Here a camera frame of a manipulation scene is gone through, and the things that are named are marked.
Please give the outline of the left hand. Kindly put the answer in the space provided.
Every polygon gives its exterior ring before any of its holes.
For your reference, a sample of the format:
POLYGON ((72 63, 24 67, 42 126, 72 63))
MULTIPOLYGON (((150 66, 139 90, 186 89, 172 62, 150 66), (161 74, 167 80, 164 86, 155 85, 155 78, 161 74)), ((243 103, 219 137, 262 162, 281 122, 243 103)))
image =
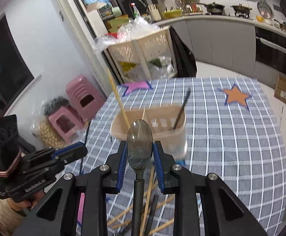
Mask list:
POLYGON ((40 202, 44 195, 44 191, 39 191, 30 197, 29 200, 24 200, 23 202, 15 202, 13 199, 8 198, 7 202, 14 211, 21 211, 22 209, 26 208, 31 210, 38 204, 38 202, 40 202))

